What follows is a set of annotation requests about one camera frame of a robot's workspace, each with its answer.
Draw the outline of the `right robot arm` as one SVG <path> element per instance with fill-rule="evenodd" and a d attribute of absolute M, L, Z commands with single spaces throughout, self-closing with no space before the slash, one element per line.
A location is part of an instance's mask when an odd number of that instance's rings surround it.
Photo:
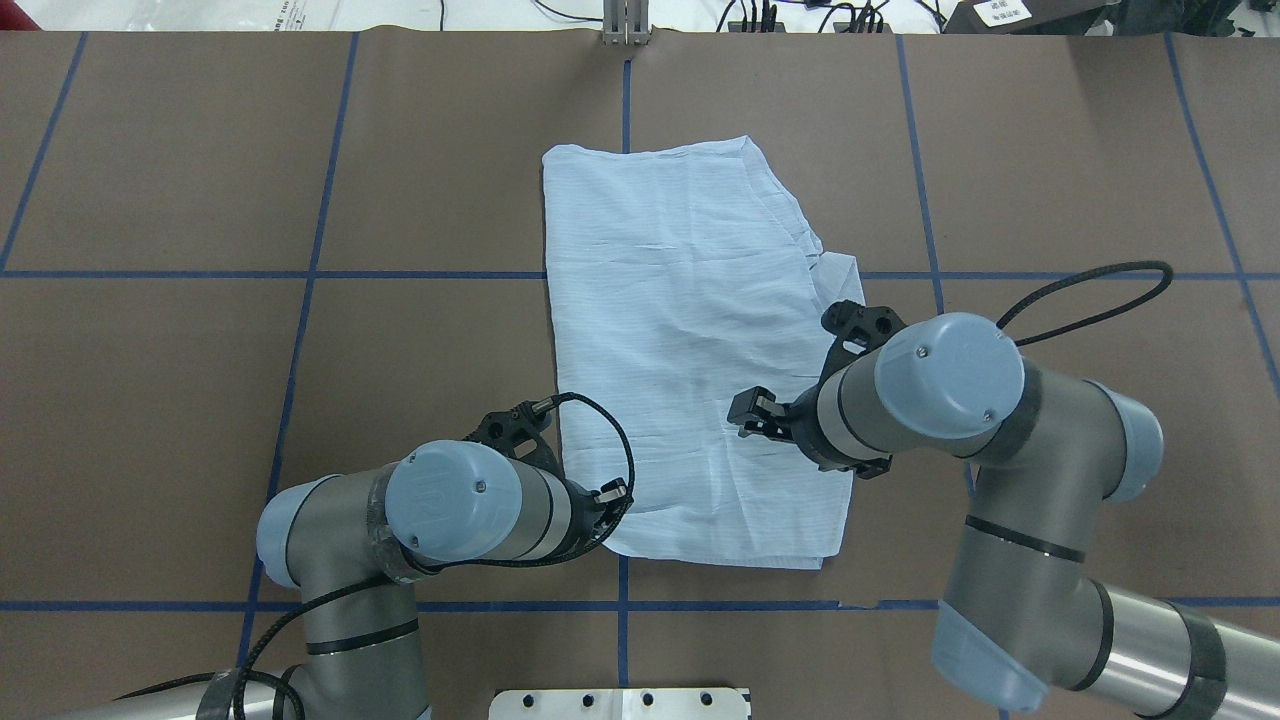
<path fill-rule="evenodd" d="M 1038 366 L 995 322 L 908 324 L 840 301 L 818 382 L 782 402 L 756 386 L 727 413 L 740 436 L 795 445 L 823 471 L 887 473 L 932 448 L 975 466 L 931 659 L 1010 714 L 1052 688 L 1139 719 L 1275 719 L 1277 641 L 1088 578 L 1107 502 L 1135 498 L 1164 460 L 1156 415 L 1098 382 Z"/>

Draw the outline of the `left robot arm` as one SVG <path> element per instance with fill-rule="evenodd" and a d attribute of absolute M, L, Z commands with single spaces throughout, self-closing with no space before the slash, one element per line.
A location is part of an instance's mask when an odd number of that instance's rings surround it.
<path fill-rule="evenodd" d="M 571 480 L 543 438 L 579 393 L 485 415 L 462 439 L 397 462 L 330 474 L 271 498 L 256 529 L 264 573 L 301 602 L 233 667 L 125 693 L 78 719 L 429 719 L 415 584 L 453 568 L 534 569 L 602 546 L 634 501 L 625 474 Z"/>

